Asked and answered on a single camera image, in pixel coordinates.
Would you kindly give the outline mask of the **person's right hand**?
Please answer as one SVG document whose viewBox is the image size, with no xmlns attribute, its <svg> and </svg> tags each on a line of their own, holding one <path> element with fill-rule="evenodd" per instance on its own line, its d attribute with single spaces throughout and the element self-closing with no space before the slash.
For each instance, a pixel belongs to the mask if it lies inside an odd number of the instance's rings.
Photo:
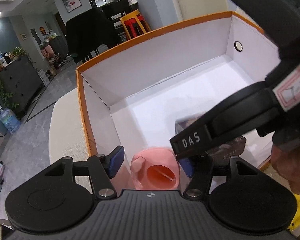
<svg viewBox="0 0 300 240">
<path fill-rule="evenodd" d="M 273 145 L 271 165 L 281 177 L 288 180 L 291 190 L 300 195 L 300 146 L 290 152 L 284 152 Z"/>
</svg>

